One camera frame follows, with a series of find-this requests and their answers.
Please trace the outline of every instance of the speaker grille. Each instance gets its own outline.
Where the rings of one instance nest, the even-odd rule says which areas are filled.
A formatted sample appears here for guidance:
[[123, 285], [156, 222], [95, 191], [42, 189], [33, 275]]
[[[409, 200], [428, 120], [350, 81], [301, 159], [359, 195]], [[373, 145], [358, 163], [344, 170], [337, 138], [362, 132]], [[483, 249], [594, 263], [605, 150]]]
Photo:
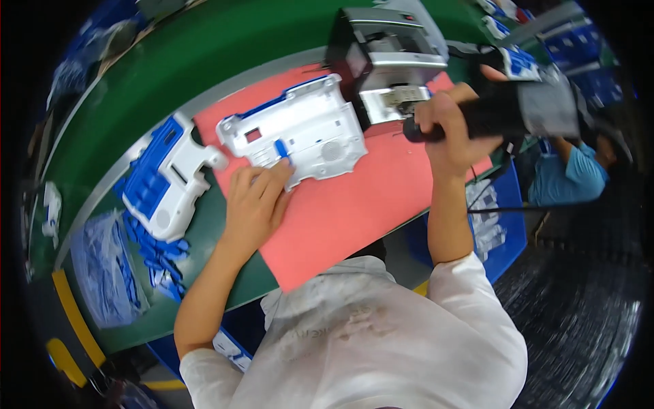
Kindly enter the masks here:
[[340, 159], [343, 156], [343, 147], [336, 141], [329, 141], [320, 149], [320, 155], [327, 162]]

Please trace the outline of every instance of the plastic casing with speaker grille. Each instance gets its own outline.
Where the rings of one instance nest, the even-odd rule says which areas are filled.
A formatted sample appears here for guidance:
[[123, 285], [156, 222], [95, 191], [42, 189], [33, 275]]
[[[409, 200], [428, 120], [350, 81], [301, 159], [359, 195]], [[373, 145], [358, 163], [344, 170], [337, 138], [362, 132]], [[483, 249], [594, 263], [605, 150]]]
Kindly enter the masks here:
[[345, 102], [338, 74], [286, 89], [281, 96], [216, 125], [216, 134], [234, 156], [270, 168], [288, 158], [295, 173], [286, 189], [313, 177], [352, 172], [368, 153], [351, 103]]

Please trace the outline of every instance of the yellow edge strip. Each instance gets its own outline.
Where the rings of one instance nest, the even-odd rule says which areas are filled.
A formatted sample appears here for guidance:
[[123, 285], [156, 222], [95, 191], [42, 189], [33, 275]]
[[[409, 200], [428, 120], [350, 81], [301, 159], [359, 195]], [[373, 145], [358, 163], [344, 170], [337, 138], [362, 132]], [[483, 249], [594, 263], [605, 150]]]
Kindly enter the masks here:
[[68, 348], [66, 348], [59, 338], [49, 340], [45, 344], [45, 348], [48, 350], [54, 366], [58, 370], [63, 371], [71, 382], [79, 387], [86, 385], [86, 376], [84, 376], [80, 367], [77, 366], [77, 363], [71, 356], [71, 353], [68, 352]]
[[179, 389], [186, 389], [184, 382], [177, 379], [171, 381], [148, 381], [141, 383], [153, 391], [176, 391]]
[[427, 285], [428, 284], [429, 284], [429, 280], [427, 280], [424, 283], [420, 284], [418, 287], [415, 287], [415, 289], [413, 289], [413, 292], [418, 293], [423, 297], [427, 296]]
[[73, 298], [73, 292], [68, 285], [66, 274], [63, 270], [56, 271], [52, 273], [52, 281], [54, 281], [54, 288], [57, 290], [57, 294], [59, 294], [59, 300], [61, 301], [63, 310], [66, 312], [68, 321], [70, 321], [77, 338], [86, 350], [86, 354], [93, 361], [93, 364], [99, 368], [105, 362], [105, 354], [102, 353], [97, 342], [95, 342], [95, 338], [91, 335], [91, 331], [86, 326], [84, 318], [82, 318], [82, 314]]

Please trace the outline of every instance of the black tool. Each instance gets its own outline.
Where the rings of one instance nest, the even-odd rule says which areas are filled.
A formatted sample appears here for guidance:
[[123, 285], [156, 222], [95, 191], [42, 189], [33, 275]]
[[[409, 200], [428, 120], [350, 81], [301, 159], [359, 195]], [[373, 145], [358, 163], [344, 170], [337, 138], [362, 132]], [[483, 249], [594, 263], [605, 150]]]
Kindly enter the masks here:
[[[543, 82], [499, 82], [493, 93], [459, 104], [470, 139], [496, 135], [563, 136], [579, 138], [579, 119], [570, 83], [561, 74], [543, 73]], [[413, 116], [404, 120], [411, 142], [438, 142], [445, 132], [435, 124], [422, 133]]]

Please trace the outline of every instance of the hand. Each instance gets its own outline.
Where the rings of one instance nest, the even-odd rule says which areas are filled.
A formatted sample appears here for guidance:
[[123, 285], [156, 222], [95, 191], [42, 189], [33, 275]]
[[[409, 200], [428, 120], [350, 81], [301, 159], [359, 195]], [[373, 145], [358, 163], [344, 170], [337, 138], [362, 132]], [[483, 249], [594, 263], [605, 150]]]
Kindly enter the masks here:
[[284, 184], [294, 171], [285, 158], [271, 169], [239, 168], [232, 174], [225, 231], [218, 243], [243, 264], [282, 223], [290, 200]]
[[[481, 72], [490, 80], [508, 80], [504, 74], [482, 65]], [[434, 179], [461, 178], [465, 180], [470, 166], [502, 144], [502, 137], [484, 137], [470, 140], [468, 126], [458, 103], [477, 99], [479, 96], [470, 85], [460, 82], [447, 92], [438, 92], [429, 101], [416, 105], [415, 123], [423, 133], [428, 133], [439, 124], [445, 131], [445, 141], [425, 143]]]

